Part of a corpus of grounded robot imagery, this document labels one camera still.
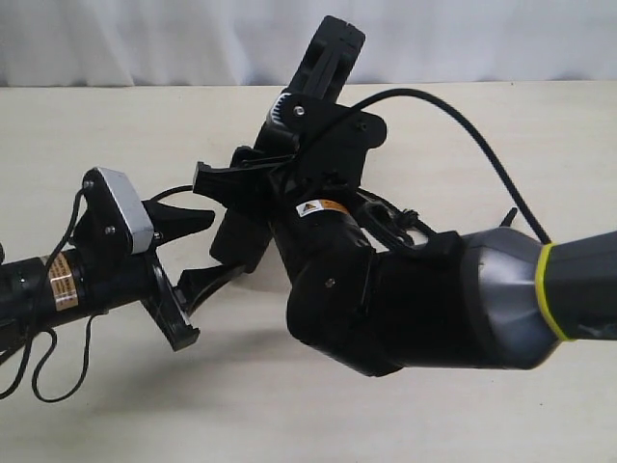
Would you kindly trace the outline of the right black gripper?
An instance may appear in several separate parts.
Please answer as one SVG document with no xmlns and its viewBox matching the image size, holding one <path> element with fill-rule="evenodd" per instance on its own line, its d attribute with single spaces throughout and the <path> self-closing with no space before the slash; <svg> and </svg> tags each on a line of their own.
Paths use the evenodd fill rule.
<svg viewBox="0 0 617 463">
<path fill-rule="evenodd" d="M 367 153 L 384 144 L 387 126 L 374 114 L 292 93 L 284 120 L 298 134 L 297 148 L 240 146 L 227 168 L 200 161 L 193 192 L 236 212 L 256 212 L 267 205 L 273 174 L 269 225 L 291 298 L 327 299 L 338 289 L 359 297 L 376 254 L 358 222 L 367 203 L 359 189 Z"/>
</svg>

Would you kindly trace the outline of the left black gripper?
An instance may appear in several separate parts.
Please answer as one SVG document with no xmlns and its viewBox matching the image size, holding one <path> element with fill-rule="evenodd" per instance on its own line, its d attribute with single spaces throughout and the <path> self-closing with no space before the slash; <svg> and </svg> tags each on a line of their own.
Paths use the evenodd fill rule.
<svg viewBox="0 0 617 463">
<path fill-rule="evenodd" d="M 73 248 L 66 252 L 75 271 L 78 302 L 49 315 L 47 324 L 60 326 L 139 301 L 174 351 L 188 347 L 200 331 L 190 324 L 186 313 L 194 313 L 217 290 L 243 274 L 245 266 L 219 264 L 183 270 L 174 292 L 156 249 L 209 229 L 215 212 L 142 201 L 154 237 L 145 252 L 131 255 L 128 231 L 120 214 L 112 209 L 111 194 L 94 168 L 84 174 L 87 207 L 72 234 Z"/>
</svg>

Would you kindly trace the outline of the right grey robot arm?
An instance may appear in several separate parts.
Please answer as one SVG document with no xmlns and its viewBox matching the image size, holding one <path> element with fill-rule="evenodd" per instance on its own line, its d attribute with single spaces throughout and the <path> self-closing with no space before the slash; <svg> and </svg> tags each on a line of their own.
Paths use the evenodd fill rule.
<svg viewBox="0 0 617 463">
<path fill-rule="evenodd" d="M 553 242 L 518 192 L 514 211 L 531 234 L 509 219 L 435 231 L 362 188 L 365 158 L 388 133 L 369 107 L 393 96 L 439 107 L 496 162 L 466 117 L 424 91 L 380 92 L 350 107 L 284 92 L 228 167 L 197 165 L 194 192 L 227 211 L 212 257 L 252 270 L 274 243 L 291 284 L 290 335 L 367 376 L 532 369 L 563 342 L 615 340 L 614 232 Z"/>
</svg>

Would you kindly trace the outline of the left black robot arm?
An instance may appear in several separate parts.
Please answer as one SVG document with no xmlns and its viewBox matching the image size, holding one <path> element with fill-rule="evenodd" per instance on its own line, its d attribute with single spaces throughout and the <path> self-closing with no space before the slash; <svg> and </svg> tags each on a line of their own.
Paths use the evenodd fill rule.
<svg viewBox="0 0 617 463">
<path fill-rule="evenodd" d="M 189 317 L 241 265 L 186 269 L 176 284 L 166 275 L 158 247 L 210 228 L 212 210 L 140 199 L 126 174 L 94 167 L 83 177 L 87 208 L 70 248 L 48 264 L 44 257 L 1 267 L 1 347 L 98 313 L 139 302 L 173 350 L 194 343 Z"/>
</svg>

